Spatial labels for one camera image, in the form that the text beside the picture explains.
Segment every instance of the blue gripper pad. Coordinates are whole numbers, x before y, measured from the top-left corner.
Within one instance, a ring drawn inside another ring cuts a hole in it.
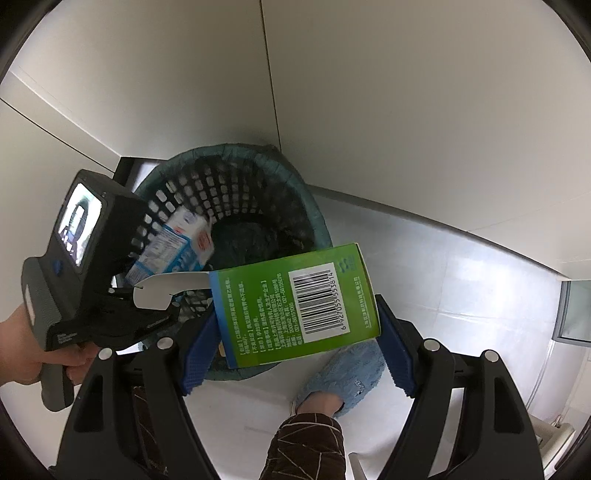
[[[203,383],[221,340],[217,317],[212,312],[184,360],[183,395],[189,395],[194,387]]]
[[[413,359],[408,353],[404,342],[398,335],[392,322],[391,313],[383,308],[378,302],[379,321],[382,326],[382,333],[377,338],[378,345],[384,354],[384,360],[390,370],[394,384],[402,388],[408,397],[414,398],[417,393],[417,383],[414,379]]]

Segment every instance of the blue button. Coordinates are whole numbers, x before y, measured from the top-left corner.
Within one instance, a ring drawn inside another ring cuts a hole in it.
[[[56,274],[56,276],[60,276],[61,275],[61,271],[63,268],[64,264],[61,260],[54,260],[53,261],[53,273]]]

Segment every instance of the ankle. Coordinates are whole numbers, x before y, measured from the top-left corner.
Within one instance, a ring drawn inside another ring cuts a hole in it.
[[[332,417],[343,406],[338,395],[328,392],[313,392],[296,408],[296,413],[322,413]]]

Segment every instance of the white and blue package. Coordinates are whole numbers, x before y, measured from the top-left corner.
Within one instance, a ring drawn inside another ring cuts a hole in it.
[[[209,222],[201,215],[179,207],[144,249],[126,279],[136,285],[159,273],[200,271],[212,254]]]

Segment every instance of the patterned pants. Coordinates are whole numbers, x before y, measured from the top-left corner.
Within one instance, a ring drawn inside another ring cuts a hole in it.
[[[300,413],[275,434],[260,480],[341,480],[345,478],[343,434],[322,413]]]

